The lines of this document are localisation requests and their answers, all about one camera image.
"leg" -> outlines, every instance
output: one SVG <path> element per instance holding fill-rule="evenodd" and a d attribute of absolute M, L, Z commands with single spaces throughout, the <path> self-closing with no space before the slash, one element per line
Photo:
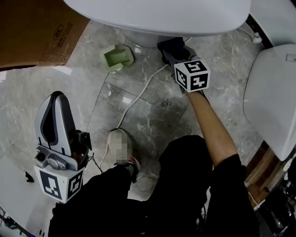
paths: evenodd
<path fill-rule="evenodd" d="M 160 177 L 147 201 L 149 228 L 190 235 L 207 200 L 213 167 L 205 141 L 200 136 L 179 138 L 168 145 L 159 161 Z"/>
<path fill-rule="evenodd" d="M 109 236 L 126 230 L 131 181 L 121 165 L 91 178 L 68 203 L 56 204 L 49 236 Z"/>

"marble floor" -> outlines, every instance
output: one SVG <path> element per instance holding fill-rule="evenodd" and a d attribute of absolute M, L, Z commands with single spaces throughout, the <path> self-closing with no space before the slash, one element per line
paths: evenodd
<path fill-rule="evenodd" d="M 114 74 L 107 73 L 99 58 L 100 51 L 113 44 L 129 46 L 136 59 L 130 68 Z M 250 69 L 263 46 L 252 44 L 241 31 L 194 38 L 188 46 L 208 63 L 211 80 L 205 94 L 232 136 L 242 163 L 247 164 L 262 138 L 246 120 L 242 102 Z M 157 49 L 134 45 L 120 30 L 91 21 L 65 66 L 7 71 L 0 83 L 0 157 L 9 157 L 21 170 L 33 171 L 37 144 L 34 118 L 53 91 L 62 91 L 68 97 L 76 128 L 90 132 L 94 157 L 99 162 L 108 132 L 117 126 L 125 108 L 163 62 Z M 168 68 L 158 73 L 122 123 L 133 137 L 142 163 L 130 198 L 149 198 L 159 175 L 158 158 L 170 141 L 201 135 L 192 106 L 170 76 Z M 102 169 L 113 163 L 108 155 Z M 90 161 L 85 181 L 98 173 Z"/>

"light green container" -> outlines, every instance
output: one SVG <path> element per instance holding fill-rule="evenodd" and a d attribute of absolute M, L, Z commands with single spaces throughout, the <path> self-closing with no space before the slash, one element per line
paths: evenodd
<path fill-rule="evenodd" d="M 134 62 L 133 54 L 128 46 L 112 45 L 100 52 L 100 58 L 106 70 L 112 72 Z"/>

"white sneaker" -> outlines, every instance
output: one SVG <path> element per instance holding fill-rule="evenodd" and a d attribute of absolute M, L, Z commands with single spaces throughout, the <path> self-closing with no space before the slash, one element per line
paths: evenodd
<path fill-rule="evenodd" d="M 108 135 L 110 152 L 116 157 L 116 163 L 126 164 L 133 156 L 133 144 L 131 139 L 122 129 L 114 129 Z"/>
<path fill-rule="evenodd" d="M 122 129 L 114 129 L 108 135 L 108 146 L 116 157 L 115 165 L 123 165 L 129 171 L 133 183 L 141 169 L 140 163 L 133 157 L 133 143 Z"/>

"toilet seat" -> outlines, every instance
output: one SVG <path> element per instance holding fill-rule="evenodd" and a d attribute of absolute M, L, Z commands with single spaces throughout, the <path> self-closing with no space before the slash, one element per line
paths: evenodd
<path fill-rule="evenodd" d="M 281 161 L 296 144 L 295 88 L 296 44 L 261 51 L 247 82 L 244 112 Z"/>
<path fill-rule="evenodd" d="M 206 36 L 234 30 L 251 0 L 64 0 L 95 21 L 164 36 Z"/>

